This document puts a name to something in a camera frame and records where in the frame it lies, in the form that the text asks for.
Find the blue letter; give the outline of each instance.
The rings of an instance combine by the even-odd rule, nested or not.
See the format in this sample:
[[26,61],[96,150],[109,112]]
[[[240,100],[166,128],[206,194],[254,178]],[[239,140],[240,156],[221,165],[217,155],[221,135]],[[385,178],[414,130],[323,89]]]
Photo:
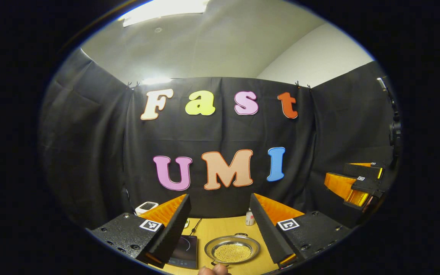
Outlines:
[[284,147],[275,147],[267,150],[267,154],[271,156],[271,174],[267,177],[267,181],[279,181],[285,176],[281,171],[283,154],[285,152]]

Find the foam letter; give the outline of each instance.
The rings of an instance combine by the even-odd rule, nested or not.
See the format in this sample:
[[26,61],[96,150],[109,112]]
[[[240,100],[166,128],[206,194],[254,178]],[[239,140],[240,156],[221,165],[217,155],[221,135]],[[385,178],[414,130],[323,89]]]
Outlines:
[[252,150],[239,150],[235,153],[230,165],[228,165],[219,152],[207,152],[201,155],[201,158],[206,162],[206,172],[208,174],[208,182],[204,185],[204,188],[206,190],[220,188],[220,183],[217,182],[217,176],[225,187],[230,186],[235,175],[237,175],[233,183],[235,187],[251,185],[253,183],[250,178],[251,156]]
[[283,106],[283,113],[287,118],[296,118],[298,116],[297,111],[293,111],[293,103],[296,103],[296,99],[291,97],[290,93],[284,92],[278,96]]
[[256,94],[253,92],[238,92],[234,96],[235,112],[238,115],[253,115],[259,110],[259,106],[254,101],[256,99]]
[[181,171],[181,181],[178,183],[171,181],[171,178],[169,177],[170,158],[158,155],[157,157],[154,157],[154,162],[157,166],[157,176],[159,177],[159,182],[162,186],[175,191],[188,189],[190,186],[189,165],[193,162],[192,159],[187,157],[176,158],[176,162],[180,165]]
[[191,100],[186,105],[186,113],[188,115],[211,115],[215,111],[213,106],[213,94],[208,91],[198,91],[190,94],[189,99]]
[[155,112],[155,108],[159,108],[159,111],[166,106],[166,96],[168,99],[173,97],[173,89],[161,89],[158,91],[150,91],[146,93],[147,103],[145,104],[144,113],[140,116],[141,120],[155,120],[159,115]]
[[284,147],[275,147],[267,150],[267,154],[271,156],[271,173],[267,177],[267,181],[279,181],[285,176],[281,169],[285,152]]

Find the wooden table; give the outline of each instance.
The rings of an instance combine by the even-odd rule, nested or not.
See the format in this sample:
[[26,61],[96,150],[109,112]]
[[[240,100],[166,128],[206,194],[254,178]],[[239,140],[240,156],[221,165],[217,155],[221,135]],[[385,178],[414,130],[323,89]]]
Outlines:
[[[199,221],[197,218],[190,218],[190,223],[183,230],[183,235],[189,235],[191,229],[194,228]],[[149,265],[151,268],[161,270],[175,275],[197,275],[200,268],[206,266],[213,268],[211,258],[206,256],[205,245],[218,237],[234,235],[235,233],[245,233],[250,238],[256,240],[260,244],[259,254],[250,261],[240,264],[229,264],[228,271],[232,275],[259,275],[269,271],[278,269],[278,265],[274,264],[267,251],[266,244],[262,239],[257,223],[252,226],[246,225],[246,217],[219,218],[219,219],[203,219],[196,228],[193,235],[198,237],[198,269],[188,269],[166,264],[163,269]]]

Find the ceiling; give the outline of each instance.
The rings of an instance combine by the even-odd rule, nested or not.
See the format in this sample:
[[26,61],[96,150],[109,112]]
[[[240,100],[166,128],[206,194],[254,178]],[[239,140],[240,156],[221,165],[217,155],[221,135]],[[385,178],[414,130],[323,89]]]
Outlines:
[[123,83],[162,77],[255,78],[324,23],[283,0],[210,0],[203,14],[166,16],[125,28],[114,21],[81,48]]

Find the yellow letter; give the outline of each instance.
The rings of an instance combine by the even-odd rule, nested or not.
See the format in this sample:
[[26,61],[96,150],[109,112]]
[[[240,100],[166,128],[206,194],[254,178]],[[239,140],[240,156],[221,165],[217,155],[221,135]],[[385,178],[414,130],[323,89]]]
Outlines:
[[234,186],[249,186],[253,183],[250,178],[250,157],[252,150],[243,149],[237,151],[234,159],[227,165],[219,152],[207,152],[201,155],[201,159],[206,162],[206,172],[208,174],[208,182],[204,188],[206,190],[215,190],[220,188],[220,183],[217,182],[217,175],[225,187],[229,187],[234,175],[237,177],[234,181]]
[[215,111],[213,106],[213,94],[208,91],[198,91],[190,94],[189,99],[191,100],[186,105],[186,113],[188,115],[211,115]]
[[147,95],[147,103],[145,104],[144,113],[140,116],[141,120],[155,120],[159,115],[155,112],[155,108],[159,108],[159,111],[164,109],[166,106],[166,96],[168,99],[173,97],[173,89],[161,89],[158,91],[148,92]]

